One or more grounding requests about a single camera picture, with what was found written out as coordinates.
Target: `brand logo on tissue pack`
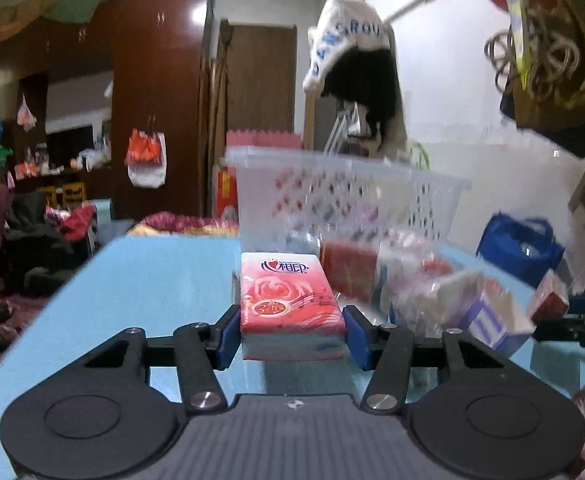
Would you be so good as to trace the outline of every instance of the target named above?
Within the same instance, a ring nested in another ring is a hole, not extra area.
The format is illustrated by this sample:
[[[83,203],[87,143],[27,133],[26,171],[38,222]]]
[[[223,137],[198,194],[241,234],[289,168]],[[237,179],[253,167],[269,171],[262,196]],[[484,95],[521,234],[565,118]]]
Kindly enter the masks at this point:
[[[284,274],[304,274],[308,267],[299,262],[279,262],[279,261],[265,261],[261,264],[264,270],[271,270],[272,272],[283,272]]]

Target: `brown cabinet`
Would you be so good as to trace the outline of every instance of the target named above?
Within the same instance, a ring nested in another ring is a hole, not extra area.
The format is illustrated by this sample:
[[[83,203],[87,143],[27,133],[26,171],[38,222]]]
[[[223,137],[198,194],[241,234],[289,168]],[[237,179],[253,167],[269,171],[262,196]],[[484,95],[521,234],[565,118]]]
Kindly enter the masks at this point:
[[[160,210],[201,215],[206,186],[199,140],[205,132],[199,132],[198,99],[211,25],[209,0],[109,0],[81,25],[40,18],[0,43],[0,70],[16,78],[15,84],[0,86],[0,106],[12,103],[16,113],[17,83],[28,76],[45,73],[56,82],[113,70],[108,189],[116,216],[140,219]],[[10,114],[7,130],[14,135],[6,136],[8,141],[19,134]],[[139,189],[123,161],[132,129],[147,130],[150,118],[166,139],[166,183]],[[43,126],[45,117],[38,121]]]

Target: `tabletop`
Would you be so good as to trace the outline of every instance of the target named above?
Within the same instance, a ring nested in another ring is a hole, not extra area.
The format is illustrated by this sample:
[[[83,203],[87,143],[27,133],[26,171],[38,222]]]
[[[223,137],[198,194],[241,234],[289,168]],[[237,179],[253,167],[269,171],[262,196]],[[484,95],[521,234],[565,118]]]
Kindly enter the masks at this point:
[[[521,305],[533,291],[457,248],[445,256],[499,280]],[[179,326],[215,322],[232,304],[231,273],[239,269],[236,239],[119,238],[56,296],[0,361],[0,418],[20,394],[124,328],[141,326],[148,337]],[[566,396],[585,386],[585,349],[575,343],[527,341],[511,358]],[[304,363],[243,361],[216,372],[228,400],[236,394],[350,393],[358,401],[370,380],[352,359]],[[150,384],[180,400],[173,368],[153,368]],[[0,444],[0,480],[14,478]]]

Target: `pink tissue packet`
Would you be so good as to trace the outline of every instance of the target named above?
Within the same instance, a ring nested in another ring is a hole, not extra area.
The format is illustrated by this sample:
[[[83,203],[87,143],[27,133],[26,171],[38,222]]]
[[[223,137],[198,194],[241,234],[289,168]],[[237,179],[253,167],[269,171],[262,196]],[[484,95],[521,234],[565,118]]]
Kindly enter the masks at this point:
[[[244,359],[314,361],[346,353],[346,323],[319,258],[243,253],[241,333]]]

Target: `white plastic basket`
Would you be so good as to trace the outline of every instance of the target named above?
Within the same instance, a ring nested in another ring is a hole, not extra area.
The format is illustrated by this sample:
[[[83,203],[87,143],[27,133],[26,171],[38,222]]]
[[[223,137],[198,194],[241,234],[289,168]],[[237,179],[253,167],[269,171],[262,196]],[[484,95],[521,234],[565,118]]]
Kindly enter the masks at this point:
[[[243,251],[297,252],[332,233],[370,243],[409,226],[445,240],[470,182],[381,160],[229,148]]]

